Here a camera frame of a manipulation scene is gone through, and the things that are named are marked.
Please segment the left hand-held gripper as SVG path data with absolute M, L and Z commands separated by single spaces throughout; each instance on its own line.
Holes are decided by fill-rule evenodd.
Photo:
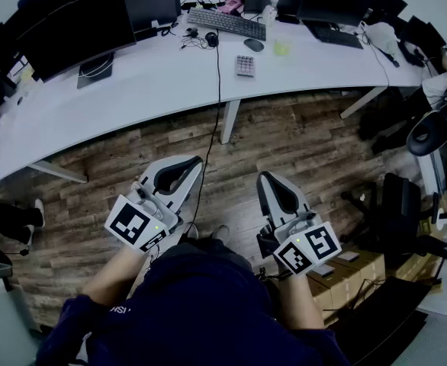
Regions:
M 126 196 L 118 196 L 105 229 L 134 250 L 151 250 L 182 224 L 175 212 L 197 181 L 202 162 L 200 156 L 178 155 L 151 163 L 141 176 L 141 184 L 135 181 Z M 162 193 L 163 202 L 142 185 Z

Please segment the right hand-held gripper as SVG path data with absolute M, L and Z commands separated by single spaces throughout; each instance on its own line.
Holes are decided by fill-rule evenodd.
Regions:
M 291 274 L 300 276 L 341 253 L 330 222 L 309 211 L 310 204 L 297 185 L 274 172 L 261 172 L 256 187 L 262 215 L 270 224 L 256 235 L 262 257 L 271 255 Z M 303 214 L 281 225 L 281 211 Z

